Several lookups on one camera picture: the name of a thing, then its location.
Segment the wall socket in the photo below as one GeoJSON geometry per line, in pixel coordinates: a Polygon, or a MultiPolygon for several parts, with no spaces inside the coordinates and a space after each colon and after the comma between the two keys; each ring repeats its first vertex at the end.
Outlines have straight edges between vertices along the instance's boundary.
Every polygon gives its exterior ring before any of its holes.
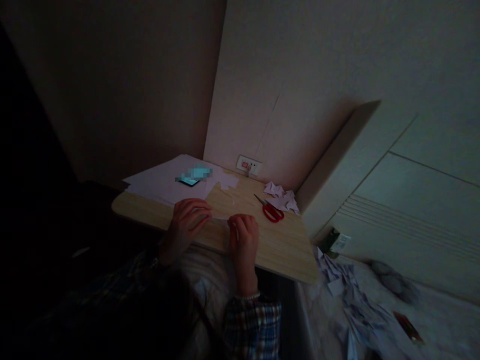
{"type": "Polygon", "coordinates": [[[250,174],[257,176],[260,172],[260,168],[262,167],[262,163],[249,157],[240,155],[238,157],[238,161],[236,162],[236,168],[248,173],[249,166],[251,166],[250,174]]]}

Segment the scissor blade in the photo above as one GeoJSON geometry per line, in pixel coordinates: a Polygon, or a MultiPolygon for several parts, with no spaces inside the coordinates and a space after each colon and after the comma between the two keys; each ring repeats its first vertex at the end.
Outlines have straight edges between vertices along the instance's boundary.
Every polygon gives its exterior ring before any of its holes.
{"type": "Polygon", "coordinates": [[[262,204],[263,206],[267,206],[267,202],[266,202],[266,201],[263,201],[263,200],[262,200],[261,198],[259,198],[257,195],[255,195],[255,197],[258,199],[259,202],[261,202],[261,204],[262,204]]]}

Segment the phone screen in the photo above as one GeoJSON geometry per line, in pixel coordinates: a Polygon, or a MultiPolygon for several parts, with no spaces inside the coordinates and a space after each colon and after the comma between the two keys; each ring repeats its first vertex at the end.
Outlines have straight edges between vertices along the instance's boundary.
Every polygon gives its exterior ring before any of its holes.
{"type": "Polygon", "coordinates": [[[193,180],[189,177],[184,177],[183,179],[178,180],[178,182],[192,187],[195,186],[198,182],[200,182],[200,180],[193,180]]]}

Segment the bed sheet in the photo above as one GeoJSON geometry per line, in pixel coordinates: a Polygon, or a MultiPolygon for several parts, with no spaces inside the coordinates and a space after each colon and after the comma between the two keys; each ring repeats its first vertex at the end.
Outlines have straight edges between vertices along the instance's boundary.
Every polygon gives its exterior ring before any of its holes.
{"type": "MultiPolygon", "coordinates": [[[[360,290],[369,301],[408,317],[425,345],[418,347],[424,359],[480,359],[480,308],[443,292],[415,283],[420,290],[420,303],[409,305],[398,299],[378,280],[370,267],[340,256],[336,261],[353,264],[360,290]]],[[[308,337],[306,352],[312,360],[342,360],[343,345],[336,336],[338,324],[348,326],[343,312],[342,296],[332,297],[326,276],[319,271],[316,284],[295,283],[303,332],[308,337]]],[[[367,349],[356,343],[359,359],[367,349]]]]}

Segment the bracelet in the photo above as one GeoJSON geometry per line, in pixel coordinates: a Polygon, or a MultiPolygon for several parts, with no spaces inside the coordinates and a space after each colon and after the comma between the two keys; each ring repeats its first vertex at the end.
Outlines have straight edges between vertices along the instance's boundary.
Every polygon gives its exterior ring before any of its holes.
{"type": "Polygon", "coordinates": [[[242,301],[248,301],[248,300],[253,300],[253,299],[256,299],[256,298],[259,298],[260,297],[260,291],[258,291],[256,294],[252,295],[252,296],[235,296],[235,299],[237,300],[242,300],[242,301]]]}

